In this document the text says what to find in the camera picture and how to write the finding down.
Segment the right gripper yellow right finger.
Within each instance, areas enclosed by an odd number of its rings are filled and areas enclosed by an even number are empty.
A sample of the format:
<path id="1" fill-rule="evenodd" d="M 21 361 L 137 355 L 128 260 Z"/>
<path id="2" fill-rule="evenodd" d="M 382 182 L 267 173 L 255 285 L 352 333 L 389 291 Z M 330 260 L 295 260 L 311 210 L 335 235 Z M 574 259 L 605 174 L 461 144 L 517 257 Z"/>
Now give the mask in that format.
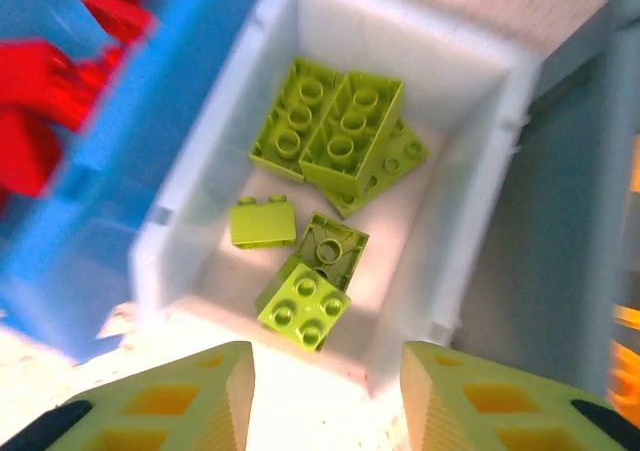
<path id="1" fill-rule="evenodd" d="M 636 450 L 639 429 L 582 389 L 423 341 L 402 348 L 414 450 Z"/>

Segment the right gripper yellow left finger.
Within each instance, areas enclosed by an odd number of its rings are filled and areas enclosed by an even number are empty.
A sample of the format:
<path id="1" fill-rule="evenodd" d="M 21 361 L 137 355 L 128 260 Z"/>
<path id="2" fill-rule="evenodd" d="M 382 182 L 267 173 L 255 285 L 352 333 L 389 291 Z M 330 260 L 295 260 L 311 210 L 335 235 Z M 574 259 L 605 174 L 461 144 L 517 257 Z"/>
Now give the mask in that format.
<path id="1" fill-rule="evenodd" d="M 41 414 L 4 450 L 243 450 L 253 348 L 231 341 L 81 392 Z"/>

